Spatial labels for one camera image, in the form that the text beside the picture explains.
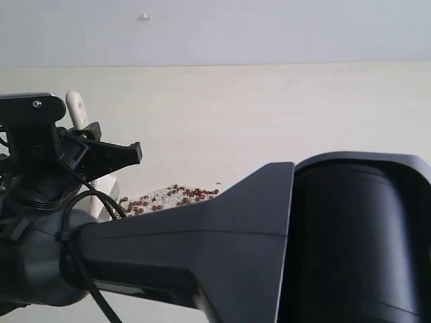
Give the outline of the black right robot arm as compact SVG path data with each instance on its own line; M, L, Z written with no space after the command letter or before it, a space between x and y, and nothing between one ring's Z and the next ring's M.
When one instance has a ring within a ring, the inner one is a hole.
M214 199L100 223L79 186L138 164L100 129L5 124L1 313L103 291L201 310L210 322L429 322L430 167L341 151L271 163Z

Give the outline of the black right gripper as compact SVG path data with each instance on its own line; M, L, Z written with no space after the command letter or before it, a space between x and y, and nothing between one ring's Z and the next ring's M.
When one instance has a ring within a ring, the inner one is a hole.
M9 202L63 202L80 187L73 171L91 182L142 159L140 142L122 146L99 141L97 122L76 130L49 121L11 121L6 135Z

